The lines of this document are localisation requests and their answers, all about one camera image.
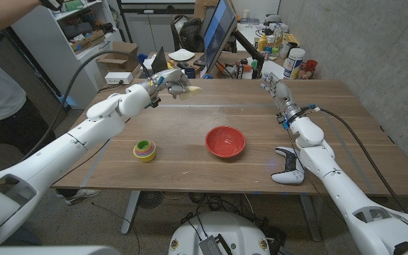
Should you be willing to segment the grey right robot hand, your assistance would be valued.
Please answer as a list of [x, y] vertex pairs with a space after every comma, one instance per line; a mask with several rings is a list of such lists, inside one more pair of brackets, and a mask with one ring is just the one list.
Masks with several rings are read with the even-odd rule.
[[283, 83], [273, 72], [264, 72], [262, 74], [262, 88], [267, 90], [277, 105], [284, 122], [288, 125], [300, 115], [300, 108], [293, 98], [291, 90]]

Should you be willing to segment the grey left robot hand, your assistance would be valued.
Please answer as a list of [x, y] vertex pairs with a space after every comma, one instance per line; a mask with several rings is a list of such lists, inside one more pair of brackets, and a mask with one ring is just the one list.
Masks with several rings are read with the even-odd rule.
[[166, 69], [157, 72], [142, 82], [141, 86], [147, 91], [151, 101], [157, 100], [162, 90], [167, 90], [173, 98], [191, 91], [188, 77], [180, 69]]

